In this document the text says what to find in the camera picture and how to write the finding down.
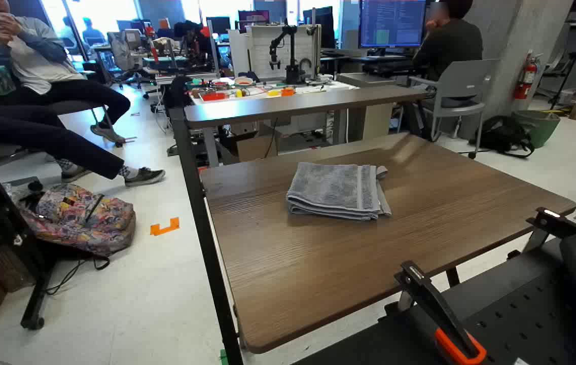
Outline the small black robot arm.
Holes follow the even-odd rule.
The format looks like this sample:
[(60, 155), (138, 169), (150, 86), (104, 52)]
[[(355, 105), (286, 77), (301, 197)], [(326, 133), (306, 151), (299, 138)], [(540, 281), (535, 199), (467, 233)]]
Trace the small black robot arm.
[(286, 85), (305, 85), (318, 72), (318, 45), (318, 26), (278, 26), (267, 46), (267, 65)]

